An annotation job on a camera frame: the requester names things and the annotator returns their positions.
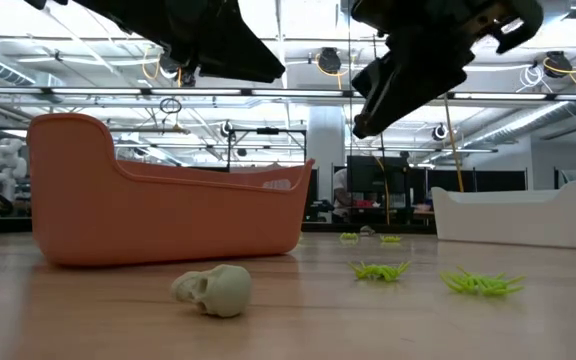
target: wooden table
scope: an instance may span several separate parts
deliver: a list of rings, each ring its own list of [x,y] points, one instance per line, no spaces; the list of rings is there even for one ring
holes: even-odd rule
[[[355,281],[347,266],[407,260],[397,284]],[[64,269],[29,235],[1,235],[0,359],[576,360],[576,250],[304,234],[290,255],[226,262],[248,268],[254,290],[245,316],[221,320],[168,294],[220,261]],[[437,274],[456,265],[524,274],[527,288],[453,294]]]

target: orange plastic tub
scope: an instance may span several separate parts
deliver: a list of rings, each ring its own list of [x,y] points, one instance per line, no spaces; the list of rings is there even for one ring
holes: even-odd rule
[[[273,255],[299,239],[314,163],[252,174],[117,161],[98,120],[35,118],[33,236],[62,265]]]

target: beige skull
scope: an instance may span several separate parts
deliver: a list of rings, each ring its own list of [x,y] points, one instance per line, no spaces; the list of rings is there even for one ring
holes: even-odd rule
[[[170,291],[175,300],[192,302],[202,314],[232,317],[250,302],[252,281],[240,266],[219,265],[209,271],[189,271],[175,280]]]

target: person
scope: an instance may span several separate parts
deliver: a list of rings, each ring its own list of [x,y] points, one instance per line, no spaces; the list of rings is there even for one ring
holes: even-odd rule
[[[348,222],[348,214],[352,206],[352,196],[348,192],[348,169],[341,169],[332,176],[332,190],[335,196],[332,223]]]

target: lime green spiky toy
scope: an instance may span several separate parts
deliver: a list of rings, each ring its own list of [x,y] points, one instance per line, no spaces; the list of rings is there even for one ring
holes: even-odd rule
[[[382,236],[381,242],[382,243],[398,243],[401,241],[400,236]]]
[[[388,266],[388,265],[364,265],[363,262],[360,266],[355,266],[352,263],[348,263],[350,267],[355,271],[357,279],[372,279],[372,280],[384,280],[386,282],[393,282],[397,278],[406,272],[408,266],[410,266],[410,261],[402,263],[398,267]]]
[[[339,236],[339,240],[359,240],[359,235],[355,233],[343,233]]]
[[[518,276],[514,279],[506,280],[503,278],[506,275],[505,273],[493,277],[481,274],[471,274],[460,266],[457,266],[457,268],[463,274],[442,272],[439,276],[446,286],[458,293],[501,296],[521,291],[524,288],[523,286],[510,287],[510,285],[517,284],[525,279],[525,276]]]

